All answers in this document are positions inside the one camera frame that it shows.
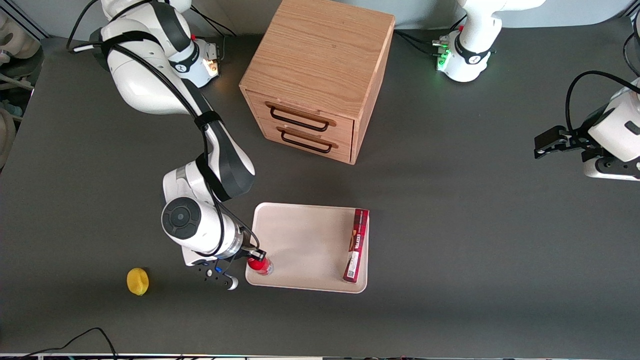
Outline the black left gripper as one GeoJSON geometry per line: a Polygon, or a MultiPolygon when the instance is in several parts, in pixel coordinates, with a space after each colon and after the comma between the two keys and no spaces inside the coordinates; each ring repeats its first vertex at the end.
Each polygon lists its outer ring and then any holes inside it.
{"type": "Polygon", "coordinates": [[[538,134],[534,145],[536,160],[551,153],[567,151],[581,151],[582,162],[603,157],[602,146],[583,128],[567,130],[564,126],[553,126],[538,134]]]}

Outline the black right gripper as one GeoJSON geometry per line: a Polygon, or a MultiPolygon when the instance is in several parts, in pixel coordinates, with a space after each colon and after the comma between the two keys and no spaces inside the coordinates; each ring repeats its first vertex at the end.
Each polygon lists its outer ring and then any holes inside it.
{"type": "Polygon", "coordinates": [[[263,260],[266,259],[266,252],[263,251],[262,249],[253,249],[252,250],[252,244],[242,244],[236,251],[236,253],[234,253],[234,255],[231,256],[231,262],[234,262],[235,260],[239,260],[243,257],[248,257],[249,259],[253,259],[255,261],[258,262],[263,262],[263,260]]]}

